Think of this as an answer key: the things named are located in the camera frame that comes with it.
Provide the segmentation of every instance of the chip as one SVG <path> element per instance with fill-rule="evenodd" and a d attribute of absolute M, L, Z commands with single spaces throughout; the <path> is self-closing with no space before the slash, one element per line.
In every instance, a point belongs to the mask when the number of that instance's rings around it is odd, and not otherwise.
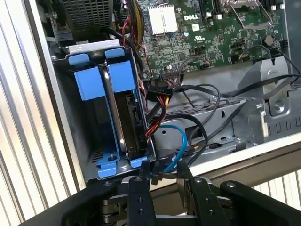
<path fill-rule="evenodd" d="M 179 59 L 185 60 L 186 59 L 185 53 L 179 53 Z"/>
<path fill-rule="evenodd" d="M 209 53 L 209 58 L 211 60 L 215 60 L 215 53 L 214 52 Z"/>

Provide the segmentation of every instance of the silver metal panel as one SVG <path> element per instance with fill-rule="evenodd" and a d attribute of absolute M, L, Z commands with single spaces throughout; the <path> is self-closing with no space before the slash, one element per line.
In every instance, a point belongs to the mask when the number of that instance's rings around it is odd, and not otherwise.
<path fill-rule="evenodd" d="M 0 49 L 0 219 L 14 226 L 77 189 L 21 1 L 0 0 Z"/>

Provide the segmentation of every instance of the red wire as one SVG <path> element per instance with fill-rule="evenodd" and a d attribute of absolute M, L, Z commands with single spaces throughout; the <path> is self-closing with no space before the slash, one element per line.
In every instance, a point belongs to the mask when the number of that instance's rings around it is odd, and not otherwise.
<path fill-rule="evenodd" d="M 164 100 L 163 100 L 162 97 L 158 97 L 158 98 L 159 98 L 159 101 L 160 101 L 160 103 L 161 103 L 161 105 L 162 105 L 162 111 L 163 111 L 164 108 L 165 108 L 165 102 L 164 102 Z M 157 121 L 157 122 L 155 122 L 155 124 L 151 125 L 151 126 L 146 130 L 145 135 L 148 137 L 150 134 L 152 134 L 153 131 L 161 124 L 161 122 L 164 120 L 164 118 L 165 118 L 165 115 L 164 115 L 164 117 L 163 117 L 160 121 Z"/>

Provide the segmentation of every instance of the wire bundle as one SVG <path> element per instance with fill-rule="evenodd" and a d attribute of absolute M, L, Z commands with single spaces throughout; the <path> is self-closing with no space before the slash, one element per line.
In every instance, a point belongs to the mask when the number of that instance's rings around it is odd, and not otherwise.
<path fill-rule="evenodd" d="M 161 114 L 159 117 L 154 117 L 150 126 L 147 128 L 145 135 L 147 140 L 151 138 L 151 136 L 158 130 L 159 126 L 161 125 L 162 121 L 165 119 L 168 104 L 169 104 L 169 97 L 157 96 L 158 102 L 161 106 Z"/>
<path fill-rule="evenodd" d="M 125 21 L 122 28 L 122 35 L 125 36 L 126 27 L 130 27 L 130 38 L 132 42 L 136 45 L 138 50 L 142 50 L 143 55 L 145 57 L 149 74 L 152 76 L 151 64 L 147 57 L 146 50 L 142 46 L 142 40 L 144 38 L 144 30 L 145 30 L 145 21 L 142 14 L 142 10 L 137 2 L 137 0 L 126 0 L 126 5 L 128 9 L 129 18 Z"/>

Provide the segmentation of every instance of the metal bracket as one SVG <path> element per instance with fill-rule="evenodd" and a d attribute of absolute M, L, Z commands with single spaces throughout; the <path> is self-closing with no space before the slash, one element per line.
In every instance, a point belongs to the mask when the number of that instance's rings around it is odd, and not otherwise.
<path fill-rule="evenodd" d="M 274 24 L 272 18 L 267 13 L 263 5 L 258 0 L 221 0 L 221 4 L 224 8 L 224 11 L 226 13 L 229 13 L 230 11 L 234 14 L 234 17 L 238 21 L 238 23 L 241 25 L 242 29 L 253 29 L 253 30 L 260 30 L 265 29 L 266 26 L 271 26 Z M 260 12 L 264 15 L 264 17 L 267 19 L 267 22 L 261 23 L 259 25 L 245 25 L 242 20 L 240 19 L 239 15 L 237 14 L 236 8 L 242 8 L 243 6 L 249 7 L 250 9 L 256 9 L 258 8 Z"/>

